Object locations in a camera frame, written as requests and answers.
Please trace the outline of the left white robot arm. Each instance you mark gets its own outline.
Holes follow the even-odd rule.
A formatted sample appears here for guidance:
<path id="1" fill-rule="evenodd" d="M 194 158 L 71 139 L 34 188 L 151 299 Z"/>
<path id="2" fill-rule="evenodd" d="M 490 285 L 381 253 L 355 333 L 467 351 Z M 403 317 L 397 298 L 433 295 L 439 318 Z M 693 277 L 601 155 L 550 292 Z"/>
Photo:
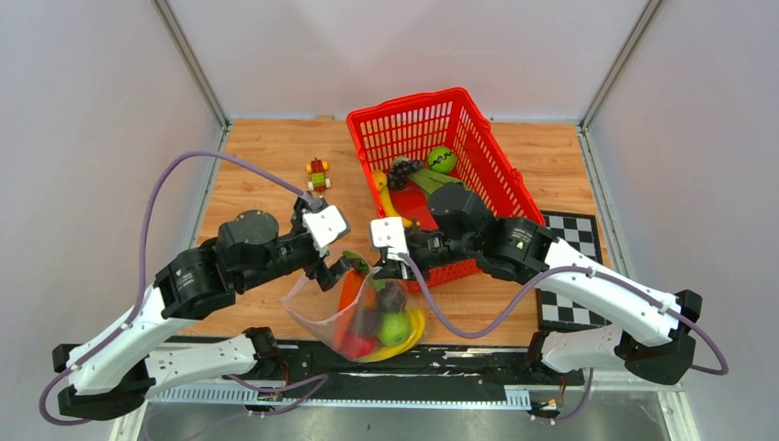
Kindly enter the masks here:
<path id="1" fill-rule="evenodd" d="M 214 238 L 164 267 L 111 329 L 53 350 L 54 370 L 68 381 L 57 396 L 60 414 L 69 421 L 108 421 L 201 379 L 248 373 L 273 378 L 282 357 L 267 327 L 184 350 L 164 351 L 161 344 L 230 307 L 238 295 L 296 271 L 323 290 L 333 288 L 351 265 L 344 257 L 329 263 L 329 246 L 349 230 L 342 211 L 321 198 L 296 201 L 287 234 L 261 210 L 222 224 Z"/>

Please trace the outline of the dark purple toy plum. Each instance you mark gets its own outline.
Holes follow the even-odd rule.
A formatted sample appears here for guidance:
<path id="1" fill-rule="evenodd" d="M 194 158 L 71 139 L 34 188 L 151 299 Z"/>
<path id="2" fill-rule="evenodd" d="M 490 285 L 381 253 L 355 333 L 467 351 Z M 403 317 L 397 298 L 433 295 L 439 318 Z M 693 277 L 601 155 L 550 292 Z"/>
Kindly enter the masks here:
<path id="1" fill-rule="evenodd" d="M 376 308 L 363 309 L 356 318 L 353 330 L 355 334 L 363 339 L 375 338 L 378 335 L 383 323 L 383 314 Z"/>

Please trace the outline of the red plastic shopping basket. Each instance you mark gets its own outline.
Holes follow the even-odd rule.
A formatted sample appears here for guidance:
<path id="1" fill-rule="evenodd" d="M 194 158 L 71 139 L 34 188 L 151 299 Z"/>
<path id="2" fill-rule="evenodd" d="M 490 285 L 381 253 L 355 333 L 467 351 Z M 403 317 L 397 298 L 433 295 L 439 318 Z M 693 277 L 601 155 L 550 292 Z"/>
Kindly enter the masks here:
<path id="1" fill-rule="evenodd" d="M 404 227 L 377 278 L 437 286 L 478 272 L 524 283 L 553 242 L 522 175 L 460 87 L 394 98 L 346 124 L 377 214 Z"/>

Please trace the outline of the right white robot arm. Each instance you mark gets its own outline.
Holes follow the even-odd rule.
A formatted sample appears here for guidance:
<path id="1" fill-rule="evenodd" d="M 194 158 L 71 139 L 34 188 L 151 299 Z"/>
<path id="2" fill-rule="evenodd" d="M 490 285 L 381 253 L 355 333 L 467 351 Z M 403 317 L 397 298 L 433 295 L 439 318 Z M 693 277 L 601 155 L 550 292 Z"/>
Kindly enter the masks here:
<path id="1" fill-rule="evenodd" d="M 694 368 L 698 294 L 641 285 L 547 227 L 493 214 L 460 184 L 437 189 L 427 206 L 432 230 L 406 230 L 397 218 L 372 222 L 372 240 L 381 252 L 378 277 L 424 284 L 435 269 L 471 260 L 493 278 L 556 293 L 605 319 L 604 326 L 584 331 L 536 333 L 524 360 L 534 382 L 582 368 L 623 368 L 672 385 Z"/>

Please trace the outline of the green toy apple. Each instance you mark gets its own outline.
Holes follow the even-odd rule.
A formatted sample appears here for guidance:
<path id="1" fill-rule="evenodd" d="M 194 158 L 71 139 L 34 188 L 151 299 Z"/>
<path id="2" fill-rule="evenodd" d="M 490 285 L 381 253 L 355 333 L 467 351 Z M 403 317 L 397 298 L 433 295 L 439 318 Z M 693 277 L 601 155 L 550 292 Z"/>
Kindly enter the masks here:
<path id="1" fill-rule="evenodd" d="M 385 346 L 401 345 L 412 334 L 412 322 L 408 312 L 383 314 L 383 323 L 377 338 Z"/>

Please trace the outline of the yellow toy banana bunch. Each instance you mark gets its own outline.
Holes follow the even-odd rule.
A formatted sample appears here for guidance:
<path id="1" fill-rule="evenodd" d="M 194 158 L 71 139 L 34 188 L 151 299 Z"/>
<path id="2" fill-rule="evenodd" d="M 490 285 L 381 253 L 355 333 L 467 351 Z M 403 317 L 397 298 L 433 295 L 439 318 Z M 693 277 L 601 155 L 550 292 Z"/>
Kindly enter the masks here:
<path id="1" fill-rule="evenodd" d="M 358 359 L 360 363 L 383 361 L 402 354 L 414 347 L 426 330 L 426 319 L 420 307 L 406 307 L 395 313 L 382 313 L 378 328 L 379 346 L 370 354 Z"/>

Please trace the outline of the dark brown toy fruit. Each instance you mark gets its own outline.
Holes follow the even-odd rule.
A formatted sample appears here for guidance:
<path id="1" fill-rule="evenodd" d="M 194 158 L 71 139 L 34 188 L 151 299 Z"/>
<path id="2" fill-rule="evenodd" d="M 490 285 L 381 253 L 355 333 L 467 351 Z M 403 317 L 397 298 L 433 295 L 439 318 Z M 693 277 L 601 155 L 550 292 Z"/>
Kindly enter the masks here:
<path id="1" fill-rule="evenodd" d="M 382 313 L 400 313 L 404 310 L 406 303 L 405 290 L 398 283 L 387 283 L 377 292 L 377 306 Z"/>

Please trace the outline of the clear zip top bag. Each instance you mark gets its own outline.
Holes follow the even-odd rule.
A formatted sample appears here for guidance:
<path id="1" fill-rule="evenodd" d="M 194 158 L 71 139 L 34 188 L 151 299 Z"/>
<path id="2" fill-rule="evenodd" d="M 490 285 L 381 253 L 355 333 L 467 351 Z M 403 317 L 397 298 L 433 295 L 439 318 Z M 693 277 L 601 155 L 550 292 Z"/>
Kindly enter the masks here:
<path id="1" fill-rule="evenodd" d="M 328 258 L 327 263 L 330 264 L 336 258 L 343 255 L 344 251 L 351 250 L 339 249 L 336 255 L 330 256 Z M 369 265 L 371 267 L 370 272 L 366 276 L 361 287 L 360 294 L 357 297 L 357 301 L 359 302 L 358 310 L 347 332 L 354 333 L 353 325 L 355 324 L 358 314 L 363 309 L 378 309 L 377 292 L 387 283 L 398 283 L 402 285 L 407 298 L 405 308 L 420 307 L 423 309 L 425 315 L 425 310 L 421 305 L 421 302 L 407 291 L 403 283 L 392 279 L 376 279 L 373 266 L 371 264 Z M 292 288 L 292 290 L 281 300 L 281 303 L 288 315 L 298 325 L 308 331 L 316 340 L 324 343 L 340 356 L 342 355 L 334 342 L 334 332 L 342 285 L 344 284 L 344 277 L 337 283 L 335 287 L 326 292 L 323 292 L 317 281 L 309 280 L 308 278 L 302 276 L 299 278 L 298 282 Z M 360 363 L 358 359 L 349 361 Z"/>

